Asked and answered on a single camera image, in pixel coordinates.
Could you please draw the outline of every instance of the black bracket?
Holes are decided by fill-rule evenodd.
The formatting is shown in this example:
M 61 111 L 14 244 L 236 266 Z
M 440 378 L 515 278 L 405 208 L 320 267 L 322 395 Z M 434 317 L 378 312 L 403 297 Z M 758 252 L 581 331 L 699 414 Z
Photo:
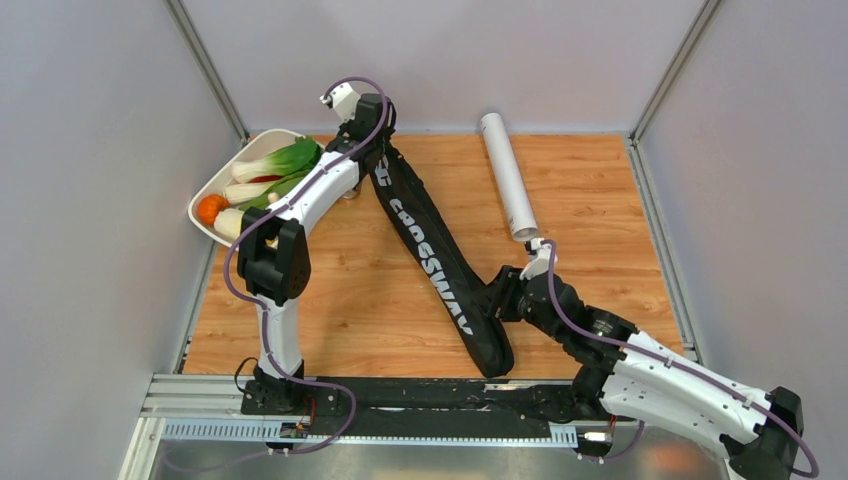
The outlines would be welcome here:
M 360 181 L 377 166 L 377 162 L 385 154 L 386 144 L 395 131 L 397 113 L 391 100 L 389 99 L 387 102 L 389 112 L 383 125 L 380 125 L 380 132 L 364 149 L 351 157 L 351 160 L 359 163 Z M 382 113 L 383 103 L 379 95 L 375 93 L 362 95 L 356 104 L 353 119 L 346 121 L 339 127 L 336 137 L 327 144 L 327 151 L 345 153 L 351 150 L 377 128 Z
M 495 279 L 484 288 L 489 308 L 486 316 L 501 322 L 520 322 L 523 318 L 521 302 L 524 289 L 521 285 L 521 269 L 503 265 Z
M 241 230 L 267 214 L 267 210 L 249 208 L 242 217 Z M 276 248 L 268 244 L 274 239 Z M 277 306 L 300 296 L 311 273 L 306 231 L 297 220 L 274 217 L 239 245 L 238 274 L 245 280 L 247 291 L 268 297 Z

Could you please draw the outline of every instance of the white tube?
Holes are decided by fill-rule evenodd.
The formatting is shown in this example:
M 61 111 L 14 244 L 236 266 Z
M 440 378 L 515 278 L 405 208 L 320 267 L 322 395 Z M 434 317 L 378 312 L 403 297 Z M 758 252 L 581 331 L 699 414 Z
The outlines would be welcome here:
M 515 154 L 509 143 L 509 135 L 503 118 L 497 113 L 490 113 L 480 119 L 480 128 L 489 151 L 489 161 L 498 183 L 504 212 L 509 222 L 509 231 L 516 242 L 527 242 L 537 236 L 536 217 L 533 207 L 524 189 L 521 171 L 515 162 Z

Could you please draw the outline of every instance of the wooden board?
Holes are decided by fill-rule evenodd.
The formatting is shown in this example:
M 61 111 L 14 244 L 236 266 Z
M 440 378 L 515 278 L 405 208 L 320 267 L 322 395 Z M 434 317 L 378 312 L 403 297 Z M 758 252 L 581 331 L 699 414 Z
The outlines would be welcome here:
M 512 141 L 541 234 L 559 244 L 557 273 L 587 303 L 631 320 L 680 352 L 620 138 Z M 424 180 L 484 281 L 501 265 L 526 263 L 524 248 L 506 227 L 481 137 L 397 135 L 393 143 Z M 318 223 L 309 251 L 312 278 L 299 314 L 308 375 L 480 377 L 369 179 L 358 198 L 340 200 Z M 224 252 L 219 249 L 212 269 L 185 373 L 233 373 L 244 357 L 259 352 L 254 306 L 233 297 L 222 280 Z M 573 378 L 579 369 L 560 345 L 530 325 L 506 324 L 506 330 L 515 353 L 510 377 Z

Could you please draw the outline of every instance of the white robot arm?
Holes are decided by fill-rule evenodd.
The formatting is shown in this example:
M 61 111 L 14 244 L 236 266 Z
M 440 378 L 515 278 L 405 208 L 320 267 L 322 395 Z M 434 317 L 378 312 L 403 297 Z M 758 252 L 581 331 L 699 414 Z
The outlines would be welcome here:
M 276 218 L 257 229 L 239 253 L 239 274 L 247 280 L 248 290 L 266 305 L 268 314 L 267 326 L 261 328 L 259 368 L 277 379 L 277 367 L 291 376 L 303 374 L 297 307 L 311 272 L 306 237 L 385 154 L 385 144 L 378 141 L 361 155 L 340 161 L 363 129 L 370 131 L 379 124 L 374 121 L 374 110 L 369 110 L 373 98 L 366 101 L 348 84 L 337 87 L 332 97 L 332 101 L 323 100 L 350 127 L 346 132 L 354 129 L 359 134 L 340 134 L 298 187 L 269 207 L 280 210 Z M 371 115 L 360 117 L 360 110 Z M 248 211 L 243 228 L 266 213 Z M 273 253 L 266 248 L 272 237 L 279 239 Z M 502 310 L 513 312 L 512 319 L 522 318 L 536 326 L 583 365 L 573 383 L 578 402 L 687 437 L 728 458 L 749 480 L 788 478 L 798 473 L 793 470 L 797 449 L 800 445 L 805 454 L 808 450 L 800 441 L 803 421 L 797 395 L 782 387 L 766 392 L 724 378 L 660 345 L 626 320 L 584 305 L 574 289 L 553 273 L 553 242 L 536 237 L 526 248 L 528 264 L 520 270 L 505 267 L 502 281 L 492 282 L 498 284 L 495 297 L 503 292 L 509 297 L 496 300 L 503 305 L 498 315 Z M 270 280 L 263 285 L 263 279 Z M 257 308 L 262 318 L 263 308 Z

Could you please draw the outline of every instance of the black fabric cover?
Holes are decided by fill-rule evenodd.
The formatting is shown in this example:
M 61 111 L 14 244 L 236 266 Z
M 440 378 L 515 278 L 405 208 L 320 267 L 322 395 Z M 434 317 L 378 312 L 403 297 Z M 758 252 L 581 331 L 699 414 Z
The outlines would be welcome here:
M 380 204 L 435 287 L 477 368 L 486 377 L 509 372 L 514 358 L 503 325 L 486 315 L 484 283 L 465 261 L 424 183 L 391 144 L 369 173 Z

